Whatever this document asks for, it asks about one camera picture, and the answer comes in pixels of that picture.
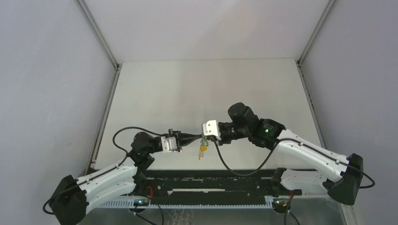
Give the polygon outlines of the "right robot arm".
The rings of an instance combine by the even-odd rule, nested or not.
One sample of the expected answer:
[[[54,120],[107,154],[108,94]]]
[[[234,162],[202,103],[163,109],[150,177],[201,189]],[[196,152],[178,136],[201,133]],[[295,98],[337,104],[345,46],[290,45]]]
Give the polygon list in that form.
[[[289,154],[312,167],[307,172],[284,169],[271,182],[275,194],[284,195],[288,190],[313,191],[326,193],[341,204],[355,204],[364,177],[363,158],[360,155],[353,153],[346,156],[317,146],[275,120],[258,118],[243,103],[232,105],[228,114],[230,122],[217,124],[220,145],[246,138],[257,147],[266,148],[272,153]]]

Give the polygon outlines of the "key with green tag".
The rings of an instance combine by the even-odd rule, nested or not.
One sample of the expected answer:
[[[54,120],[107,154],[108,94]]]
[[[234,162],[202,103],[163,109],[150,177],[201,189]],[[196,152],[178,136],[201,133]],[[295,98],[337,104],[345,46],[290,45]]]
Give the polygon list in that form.
[[[201,141],[200,141],[200,145],[201,145],[201,146],[208,146],[208,141],[207,141],[207,139],[203,137],[203,138],[201,139]]]

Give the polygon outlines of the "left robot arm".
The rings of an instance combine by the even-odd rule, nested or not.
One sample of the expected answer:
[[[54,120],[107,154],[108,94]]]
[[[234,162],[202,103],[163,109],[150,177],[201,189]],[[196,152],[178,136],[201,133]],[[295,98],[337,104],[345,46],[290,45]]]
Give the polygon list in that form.
[[[138,133],[133,137],[131,150],[126,150],[116,143],[116,137],[130,129],[124,127],[112,138],[113,145],[125,153],[123,159],[86,176],[74,178],[68,175],[62,178],[45,202],[43,211],[54,215],[61,225],[76,225],[104,202],[130,193],[142,195],[147,188],[143,171],[154,162],[152,154],[181,152],[184,146],[203,136],[172,129],[158,134],[135,127]]]

